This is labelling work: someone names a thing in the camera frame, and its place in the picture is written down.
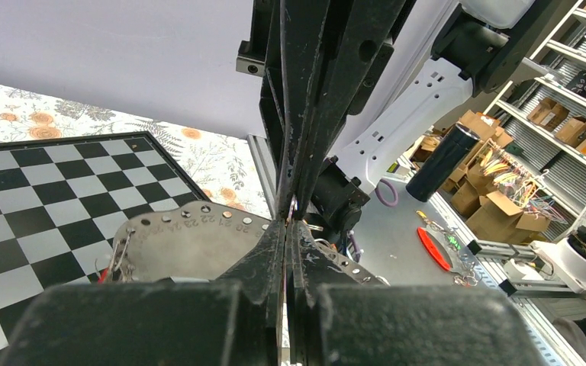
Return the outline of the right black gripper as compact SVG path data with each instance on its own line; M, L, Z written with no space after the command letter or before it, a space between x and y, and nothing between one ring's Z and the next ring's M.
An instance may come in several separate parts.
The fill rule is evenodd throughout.
M276 217L298 220L350 115L362 112L414 1L255 1L237 70L261 78Z

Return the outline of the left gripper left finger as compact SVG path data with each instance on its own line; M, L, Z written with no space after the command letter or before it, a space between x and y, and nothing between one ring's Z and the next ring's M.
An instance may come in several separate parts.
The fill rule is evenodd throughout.
M219 277L239 284L233 365L281 364L285 237L285 221L272 221L256 246Z

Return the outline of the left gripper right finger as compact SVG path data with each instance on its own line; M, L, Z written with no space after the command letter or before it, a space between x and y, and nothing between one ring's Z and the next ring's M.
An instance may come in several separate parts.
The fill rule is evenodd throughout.
M320 249L301 221L288 223L285 270L293 361L361 365L358 296L362 287Z

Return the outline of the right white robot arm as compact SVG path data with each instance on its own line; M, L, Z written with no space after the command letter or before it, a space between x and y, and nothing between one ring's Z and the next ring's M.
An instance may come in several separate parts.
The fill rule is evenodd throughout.
M504 84L555 1L459 1L444 22L410 29L419 1L255 1L237 70L262 79L259 109L277 171L273 217L309 207L350 230L389 165L429 126ZM398 40L428 52L409 86L358 137L331 147L360 114Z

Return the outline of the red oval keyring plate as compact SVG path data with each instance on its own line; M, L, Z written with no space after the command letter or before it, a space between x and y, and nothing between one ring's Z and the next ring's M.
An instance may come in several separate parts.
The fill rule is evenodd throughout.
M451 271L452 266L436 247L436 241L424 227L417 228L417 236L432 260L444 271Z

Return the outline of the floral patterned table mat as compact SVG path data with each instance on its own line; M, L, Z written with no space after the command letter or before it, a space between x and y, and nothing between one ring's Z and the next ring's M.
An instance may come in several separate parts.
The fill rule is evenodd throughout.
M149 137L213 202L269 218L245 139L0 85L0 143Z

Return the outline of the black cylindrical bottle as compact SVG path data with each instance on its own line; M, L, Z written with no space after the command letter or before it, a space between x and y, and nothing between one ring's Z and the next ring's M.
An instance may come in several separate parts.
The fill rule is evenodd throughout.
M471 128L454 124L406 184L407 193L418 201L428 202L479 141L480 136Z

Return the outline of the red tagged key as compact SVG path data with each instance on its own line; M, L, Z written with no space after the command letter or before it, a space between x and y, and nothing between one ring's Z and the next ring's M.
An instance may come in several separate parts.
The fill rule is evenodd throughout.
M109 268L104 268L98 277L98 283L104 284L111 281L111 270Z

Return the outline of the cardboard boxes pile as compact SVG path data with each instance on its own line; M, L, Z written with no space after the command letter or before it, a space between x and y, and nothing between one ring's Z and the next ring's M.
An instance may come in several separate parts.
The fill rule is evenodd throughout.
M558 239L586 214L586 117L550 96L527 109L498 100L495 132L477 143L439 190L468 219L488 201L488 239Z

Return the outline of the black white chessboard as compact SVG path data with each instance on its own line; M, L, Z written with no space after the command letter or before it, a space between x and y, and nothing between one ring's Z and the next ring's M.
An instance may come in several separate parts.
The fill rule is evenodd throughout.
M149 137L0 144L0 353L29 303L95 281L118 228L203 191Z

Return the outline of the metal storage shelving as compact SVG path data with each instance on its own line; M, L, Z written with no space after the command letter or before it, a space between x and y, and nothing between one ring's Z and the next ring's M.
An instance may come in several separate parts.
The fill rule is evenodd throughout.
M514 138L518 162L542 175L539 196L570 223L586 206L586 155L556 133L573 117L586 120L586 1L569 5L529 58L546 74L509 82L485 110Z

